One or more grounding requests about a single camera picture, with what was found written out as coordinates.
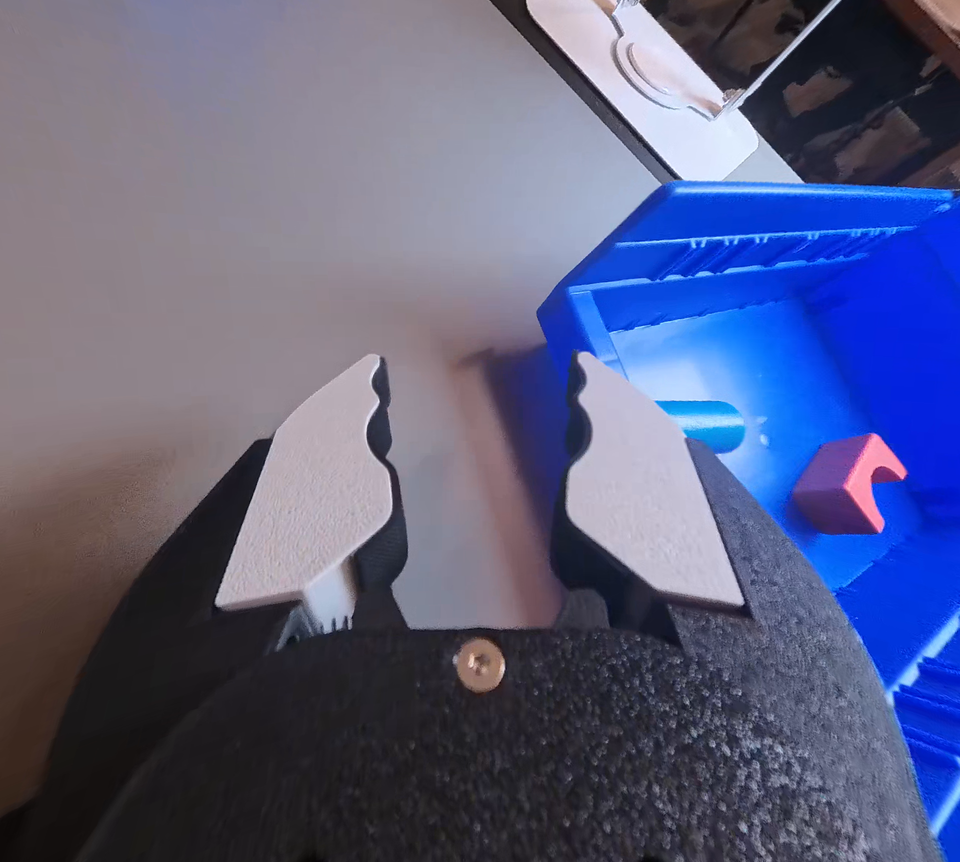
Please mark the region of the teal wooden cylinder block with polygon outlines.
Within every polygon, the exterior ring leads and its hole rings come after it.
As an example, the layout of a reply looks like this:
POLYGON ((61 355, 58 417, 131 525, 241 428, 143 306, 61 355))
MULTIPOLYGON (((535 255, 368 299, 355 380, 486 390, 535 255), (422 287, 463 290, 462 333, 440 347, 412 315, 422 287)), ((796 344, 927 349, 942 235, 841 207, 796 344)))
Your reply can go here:
POLYGON ((703 442, 716 454, 737 450, 746 436, 742 414, 730 403, 719 400, 657 400, 689 439, 703 442))

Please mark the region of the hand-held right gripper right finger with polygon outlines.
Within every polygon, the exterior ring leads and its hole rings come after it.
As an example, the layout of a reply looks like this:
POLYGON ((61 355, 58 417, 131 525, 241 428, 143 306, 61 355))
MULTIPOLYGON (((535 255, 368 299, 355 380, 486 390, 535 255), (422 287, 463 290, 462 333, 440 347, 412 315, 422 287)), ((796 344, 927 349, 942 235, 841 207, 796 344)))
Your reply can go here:
POLYGON ((687 437, 592 353, 574 353, 569 368, 568 458, 551 527, 558 580, 593 592, 609 620, 645 620, 671 605, 743 614, 687 437))

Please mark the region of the blue plastic bin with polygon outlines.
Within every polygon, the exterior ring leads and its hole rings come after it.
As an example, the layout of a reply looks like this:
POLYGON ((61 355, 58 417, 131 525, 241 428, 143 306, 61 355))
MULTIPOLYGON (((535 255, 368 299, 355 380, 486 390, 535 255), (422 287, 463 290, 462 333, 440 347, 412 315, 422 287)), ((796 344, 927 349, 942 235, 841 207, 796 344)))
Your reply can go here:
POLYGON ((721 459, 858 631, 946 860, 958 860, 958 191, 666 184, 537 311, 653 400, 733 405, 721 459), (827 535, 791 492, 825 443, 875 433, 907 469, 877 535, 827 535))

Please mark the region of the red wooden arch block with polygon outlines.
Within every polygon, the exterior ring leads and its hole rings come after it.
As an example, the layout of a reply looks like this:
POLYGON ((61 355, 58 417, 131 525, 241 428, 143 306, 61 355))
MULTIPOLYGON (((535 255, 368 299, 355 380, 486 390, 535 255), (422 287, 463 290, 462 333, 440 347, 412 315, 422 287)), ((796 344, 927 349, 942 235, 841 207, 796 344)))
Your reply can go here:
POLYGON ((874 484, 899 483, 907 473, 905 464, 875 433, 833 440, 814 454, 791 500, 820 533, 877 535, 885 520, 874 484))

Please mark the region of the white document stand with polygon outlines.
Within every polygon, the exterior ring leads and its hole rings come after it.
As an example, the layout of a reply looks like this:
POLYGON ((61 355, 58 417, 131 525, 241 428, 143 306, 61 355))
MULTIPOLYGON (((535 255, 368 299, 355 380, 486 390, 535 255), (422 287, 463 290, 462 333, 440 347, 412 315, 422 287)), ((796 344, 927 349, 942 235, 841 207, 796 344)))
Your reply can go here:
POLYGON ((721 181, 759 145, 738 111, 841 1, 830 0, 747 88, 724 92, 642 0, 526 0, 526 8, 674 176, 721 181))

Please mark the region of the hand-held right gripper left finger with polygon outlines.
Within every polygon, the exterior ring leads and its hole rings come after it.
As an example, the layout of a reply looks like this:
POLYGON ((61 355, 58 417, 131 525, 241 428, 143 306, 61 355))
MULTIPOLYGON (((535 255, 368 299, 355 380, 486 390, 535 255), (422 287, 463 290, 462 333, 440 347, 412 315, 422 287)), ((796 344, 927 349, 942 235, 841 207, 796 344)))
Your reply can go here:
POLYGON ((387 365, 367 355, 275 431, 218 590, 239 612, 299 604, 311 629, 346 629, 408 558, 387 365))

